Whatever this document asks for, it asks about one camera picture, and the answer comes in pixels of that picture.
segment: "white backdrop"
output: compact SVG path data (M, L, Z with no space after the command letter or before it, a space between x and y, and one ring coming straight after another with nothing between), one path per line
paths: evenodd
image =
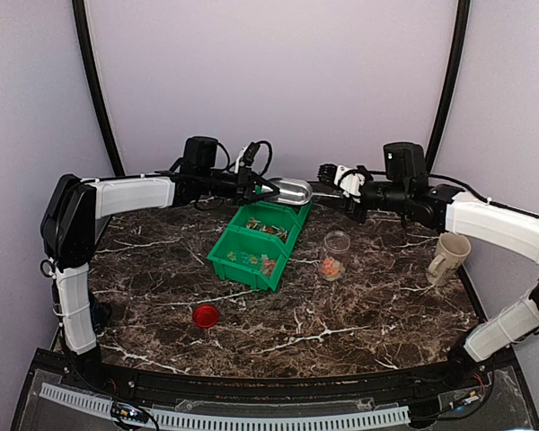
M61 175L107 176L66 0L0 1L0 430L57 327L40 222Z
M429 140L456 3L88 2L127 172L169 167L193 135L233 156L267 139L274 175L383 168L383 144Z

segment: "green plastic bin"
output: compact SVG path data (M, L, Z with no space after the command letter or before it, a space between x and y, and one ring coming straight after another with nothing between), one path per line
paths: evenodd
M275 292L311 205L310 202L300 207L297 212L293 208L269 202L258 202L241 207L208 255L208 259L214 264L217 276L221 280L229 279L244 283L254 290L271 289ZM288 230L286 241L283 242L276 235L245 227L251 217L262 224L275 225ZM228 257L230 252L244 252L255 256L265 254L277 263L268 277L261 273L259 262L256 265L239 259L231 261Z

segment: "ceramic mug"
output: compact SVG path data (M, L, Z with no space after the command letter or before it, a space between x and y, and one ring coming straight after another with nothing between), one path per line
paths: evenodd
M443 286L455 275L471 252L471 243L467 237L457 233L442 233L426 272L429 283L433 286Z

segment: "black frame pole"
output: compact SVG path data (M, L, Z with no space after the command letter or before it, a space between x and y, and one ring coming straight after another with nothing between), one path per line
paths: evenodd
M106 146L106 152L110 158L111 168L114 170L114 175L123 177L126 175L126 172L124 171L124 165L119 158L118 147L116 146L116 140L111 131L110 118L108 117L108 111L106 110L106 104L104 103L104 98L102 96L102 87L100 86L100 79L98 78L98 71L96 70L96 63L93 56L92 40L90 39L90 31L88 30L88 20L84 0L72 0L72 6L74 7L75 29L78 33L82 61L84 62L84 71L86 72L86 79L88 80L88 86L90 87L93 108L96 111L100 131L102 132L102 138L104 145Z
M447 64L446 78L443 82L443 91L437 108L435 123L431 131L428 149L425 152L425 166L428 172L431 172L443 131L446 128L447 115L451 107L455 82L457 81L457 73L459 72L459 64L461 63L461 55L464 49L465 32L467 31L467 23L469 21L469 6L470 0L459 0L457 4L457 16L455 17L455 29L453 32L453 40L451 42L451 50L449 51L449 62Z

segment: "red lid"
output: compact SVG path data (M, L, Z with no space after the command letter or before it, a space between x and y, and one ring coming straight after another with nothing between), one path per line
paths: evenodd
M196 307L191 317L197 326L206 330L216 326L219 319L219 311L211 303L204 303Z

